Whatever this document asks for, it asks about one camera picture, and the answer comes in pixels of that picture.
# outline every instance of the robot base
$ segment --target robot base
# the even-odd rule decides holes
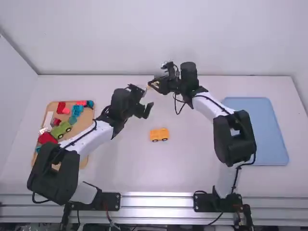
[[[213,193],[196,191],[193,194],[193,209],[197,213],[225,212],[235,213],[243,208],[242,196],[231,193],[226,198],[220,198],[213,187]]]
[[[98,210],[98,211],[119,211],[121,194],[118,192],[102,192],[98,189],[91,204],[72,202],[72,210]]]

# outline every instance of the red toy block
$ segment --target red toy block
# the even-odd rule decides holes
[[[86,105],[87,105],[87,101],[86,101],[86,100],[77,101],[77,102],[76,102],[76,105],[86,106]]]
[[[45,144],[49,141],[53,143],[58,143],[58,141],[49,132],[44,132],[38,137],[38,142],[41,144]]]
[[[67,107],[65,107],[63,110],[62,110],[62,113],[63,114],[70,114],[71,110],[69,110]]]
[[[55,127],[55,126],[59,126],[60,123],[61,123],[60,119],[53,118],[50,125],[51,125],[51,127]]]
[[[57,113],[63,114],[63,109],[65,108],[65,102],[59,102],[57,107]]]

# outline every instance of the toy piece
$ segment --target toy piece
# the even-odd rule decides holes
[[[35,151],[36,151],[37,153],[39,153],[40,147],[41,147],[41,146],[37,146],[37,147],[35,148]]]
[[[92,100],[87,100],[87,105],[85,107],[89,107],[89,108],[93,109],[94,102]]]
[[[47,142],[58,143],[58,141],[49,132],[44,132],[41,134],[38,137],[38,142],[41,144],[45,144]]]
[[[76,105],[86,106],[86,105],[87,105],[87,101],[86,101],[86,100],[77,101],[77,102],[76,102]]]
[[[41,128],[38,132],[39,135],[42,135],[44,132],[48,131],[48,128]]]
[[[69,114],[71,112],[71,110],[69,110],[69,108],[65,107],[63,110],[62,110],[62,113],[63,114]]]
[[[65,102],[59,102],[57,107],[57,113],[63,114],[63,109],[65,108]]]
[[[60,119],[53,118],[53,119],[51,120],[50,125],[51,125],[51,127],[53,128],[53,127],[59,126],[60,123],[61,123],[61,120],[60,120]]]
[[[167,141],[169,139],[169,131],[167,128],[153,129],[150,131],[150,140],[152,142]]]
[[[54,127],[50,134],[55,137],[56,139],[61,139],[64,134],[66,134],[67,132],[70,132],[72,130],[72,126],[69,124],[69,122],[67,121],[63,121],[60,123],[59,126]]]
[[[72,115],[71,117],[69,117],[68,122],[70,125],[73,125],[77,122],[77,118]]]
[[[53,111],[47,112],[44,125],[43,125],[43,128],[47,128],[49,131],[52,129],[52,126],[51,126],[52,117],[53,117]]]
[[[74,105],[73,106],[72,116],[79,117],[82,112],[83,112],[83,106],[82,105]]]

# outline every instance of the green toy car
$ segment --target green toy car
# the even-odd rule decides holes
[[[72,130],[72,125],[69,124],[69,122],[67,121],[63,121],[59,124],[59,126],[54,127],[50,134],[56,138],[56,139],[61,139],[64,134],[66,134],[67,132],[70,132]]]

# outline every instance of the white wall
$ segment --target white wall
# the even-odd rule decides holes
[[[0,171],[10,153],[37,77],[0,34]]]
[[[1,0],[0,27],[41,74],[292,75],[308,108],[306,0]]]

